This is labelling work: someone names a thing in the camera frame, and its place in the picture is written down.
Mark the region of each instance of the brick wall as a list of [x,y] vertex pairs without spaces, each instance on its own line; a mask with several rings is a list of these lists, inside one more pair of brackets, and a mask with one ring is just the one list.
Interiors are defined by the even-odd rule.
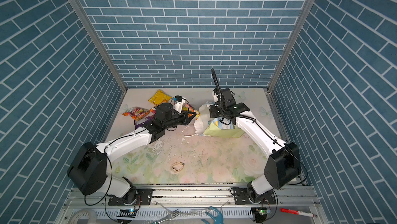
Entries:
[[397,0],[316,0],[274,88],[331,223],[397,222]]
[[129,88],[266,87],[304,0],[80,0]]
[[67,0],[0,0],[0,223],[47,223],[121,91]]

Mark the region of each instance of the blue rubber glove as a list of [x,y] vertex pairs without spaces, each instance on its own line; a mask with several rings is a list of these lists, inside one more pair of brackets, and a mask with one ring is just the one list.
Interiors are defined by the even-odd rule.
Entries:
[[[214,210],[217,213],[217,216],[214,217],[212,214],[205,212],[212,220],[214,220],[214,224],[224,224],[223,223],[223,215],[222,213],[214,207],[210,207],[210,209]],[[201,219],[205,224],[210,224],[208,221]]]

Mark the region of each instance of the floral tabletop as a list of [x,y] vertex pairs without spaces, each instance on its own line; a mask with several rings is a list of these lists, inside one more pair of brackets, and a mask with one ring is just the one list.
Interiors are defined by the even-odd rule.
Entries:
[[[143,94],[144,99],[150,98],[150,94],[156,92],[156,89],[145,90],[149,91],[148,97],[142,93],[142,89],[134,91],[140,91],[140,96]],[[178,95],[181,90],[168,89],[168,91],[164,91],[169,95]],[[198,90],[197,95],[201,96],[197,99],[189,94],[192,99],[187,98],[196,108],[201,105],[200,102],[205,103],[210,100],[205,94],[200,93],[201,89],[189,90]],[[262,89],[256,89],[256,92],[253,91],[255,89],[232,90],[236,93],[236,102],[244,102],[269,130],[279,136]],[[134,102],[134,97],[128,97],[129,93],[127,92],[107,140],[134,130],[131,124],[125,124],[125,122],[131,122],[129,120],[131,118],[122,116],[124,108],[136,105],[147,108],[150,105],[149,103],[148,106],[145,106],[144,101],[140,101],[139,105],[136,100]],[[173,132],[166,131],[166,134],[156,142],[139,147],[115,160],[112,163],[114,174],[118,177],[125,176],[135,184],[158,184],[250,182],[263,173],[267,158],[248,135],[243,134],[238,138],[183,137],[181,135],[183,127],[179,126]],[[191,134],[194,134],[192,127],[184,131],[184,135]]]

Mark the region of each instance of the floral tablecloth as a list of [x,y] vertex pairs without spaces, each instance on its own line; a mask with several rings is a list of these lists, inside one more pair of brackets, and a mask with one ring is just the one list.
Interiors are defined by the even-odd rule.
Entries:
[[[236,101],[242,102],[245,97],[239,99],[243,93],[252,89],[233,89],[236,93]],[[272,132],[278,135],[275,122],[270,113],[264,92],[257,92],[261,97],[260,102],[253,106],[251,111]],[[130,117],[117,117],[119,121]],[[112,163],[116,176],[125,176],[133,183],[227,183],[250,182],[263,173],[267,158],[261,149],[246,134],[238,138],[192,136],[183,137],[181,131],[184,126],[179,126],[175,131],[166,131],[166,134],[156,142],[139,147]],[[119,132],[115,135],[113,130],[111,139],[131,132],[133,128]],[[184,135],[194,134],[194,128],[188,128]],[[184,164],[177,172],[171,167],[176,162]]]

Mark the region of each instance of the metal corner post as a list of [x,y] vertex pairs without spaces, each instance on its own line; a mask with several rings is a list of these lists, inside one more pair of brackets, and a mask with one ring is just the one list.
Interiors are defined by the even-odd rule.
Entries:
[[112,75],[116,79],[117,83],[119,84],[120,88],[124,93],[127,92],[127,86],[124,83],[123,79],[121,78],[119,72],[117,71],[116,67],[114,66],[112,59],[110,58],[109,53],[107,52],[105,46],[103,45],[102,41],[100,40],[97,32],[95,31],[94,26],[92,25],[90,19],[88,18],[87,14],[85,13],[83,6],[81,5],[79,0],[68,0],[70,5],[72,6],[73,10],[75,11],[76,15],[80,19],[81,23],[83,24],[85,30],[87,31],[88,35],[91,37],[92,42],[94,43],[95,47],[98,49],[99,53],[101,54],[103,60],[109,67]]
[[300,30],[303,27],[303,24],[305,24],[305,20],[307,18],[307,16],[309,15],[310,9],[313,6],[315,0],[306,0],[302,10],[299,14],[298,20],[291,32],[291,36],[288,39],[287,45],[285,46],[285,49],[283,51],[283,53],[281,54],[281,58],[280,61],[278,62],[273,77],[270,80],[269,86],[268,86],[268,92],[271,92],[275,86],[275,83],[277,82],[278,77],[281,74],[281,70],[283,70],[283,67],[285,65],[285,63],[287,62],[288,56],[291,53],[292,47],[294,46],[298,35],[300,33]]

